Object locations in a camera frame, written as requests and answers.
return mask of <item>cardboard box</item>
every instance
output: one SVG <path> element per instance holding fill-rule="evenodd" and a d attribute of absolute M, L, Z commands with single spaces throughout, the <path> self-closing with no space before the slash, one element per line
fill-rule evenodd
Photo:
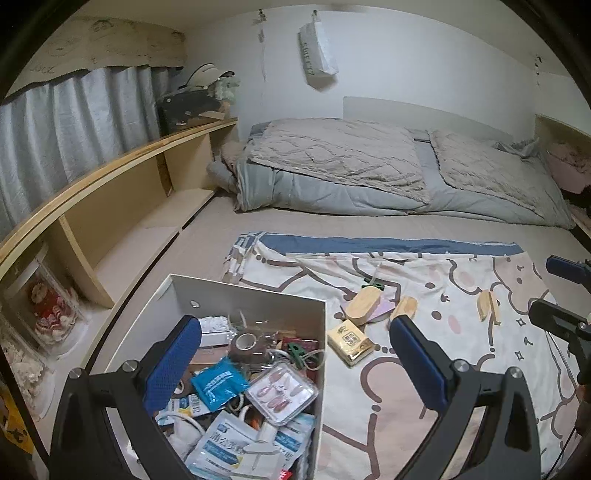
<path fill-rule="evenodd" d="M 240 325 L 239 310 L 248 325 L 264 322 L 265 329 L 296 331 L 301 338 L 318 340 L 326 349 L 326 308 L 321 300 L 239 287 L 201 278 L 169 275 L 133 322 L 109 362 L 114 371 L 129 359 L 141 359 L 154 342 L 163 340 L 185 314 L 194 317 L 225 315 Z M 316 428 L 313 435 L 313 458 L 309 478 L 314 478 L 322 432 L 324 368 L 316 377 L 320 394 L 314 404 Z M 121 451 L 135 476 L 148 479 L 135 458 L 127 454 L 128 437 L 116 410 L 109 409 L 109 418 Z"/>

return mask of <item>curtain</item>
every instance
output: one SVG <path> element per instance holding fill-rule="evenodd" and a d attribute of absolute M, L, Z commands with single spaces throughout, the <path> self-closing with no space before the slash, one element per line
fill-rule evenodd
<path fill-rule="evenodd" d="M 28 89 L 0 106 L 0 239 L 59 190 L 160 137 L 169 70 L 106 67 Z"/>

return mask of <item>beige valance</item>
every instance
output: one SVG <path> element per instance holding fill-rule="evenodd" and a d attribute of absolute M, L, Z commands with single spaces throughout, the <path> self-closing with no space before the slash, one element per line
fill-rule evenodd
<path fill-rule="evenodd" d="M 76 70 L 102 67 L 182 67 L 184 35 L 172 28 L 105 17 L 69 19 L 41 46 L 8 94 Z"/>

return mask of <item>teal plastic packet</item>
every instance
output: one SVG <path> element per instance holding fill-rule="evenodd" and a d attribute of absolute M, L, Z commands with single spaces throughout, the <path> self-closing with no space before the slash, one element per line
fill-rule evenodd
<path fill-rule="evenodd" d="M 249 386 L 248 381 L 232 365 L 227 356 L 193 377 L 191 383 L 210 411 L 223 407 Z"/>

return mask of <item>plastic container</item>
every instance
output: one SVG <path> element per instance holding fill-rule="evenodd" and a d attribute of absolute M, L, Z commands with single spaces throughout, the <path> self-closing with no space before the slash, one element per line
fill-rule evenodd
<path fill-rule="evenodd" d="M 47 413 L 53 399 L 55 379 L 47 360 L 33 350 L 0 314 L 0 346 L 34 419 Z"/>
<path fill-rule="evenodd" d="M 286 362 L 257 377 L 246 397 L 276 427 L 285 425 L 318 396 L 318 388 Z"/>
<path fill-rule="evenodd" d="M 47 244 L 4 291 L 8 305 L 24 327 L 57 357 L 68 353 L 84 335 L 87 323 L 78 295 L 60 284 L 46 264 Z"/>

